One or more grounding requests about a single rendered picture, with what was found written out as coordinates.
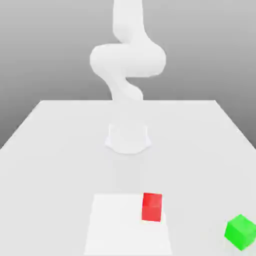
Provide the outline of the small green cube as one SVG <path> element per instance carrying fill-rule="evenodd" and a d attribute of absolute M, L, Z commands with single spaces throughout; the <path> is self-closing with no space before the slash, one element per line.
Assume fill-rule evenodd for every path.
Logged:
<path fill-rule="evenodd" d="M 224 237 L 243 251 L 256 239 L 256 224 L 239 214 L 227 222 Z"/>

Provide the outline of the small red cube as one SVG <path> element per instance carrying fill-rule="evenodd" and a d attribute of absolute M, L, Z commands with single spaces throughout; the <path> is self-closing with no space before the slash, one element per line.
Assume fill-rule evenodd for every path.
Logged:
<path fill-rule="evenodd" d="M 162 194 L 144 192 L 141 219 L 143 221 L 160 222 L 162 219 L 162 204 Z"/>

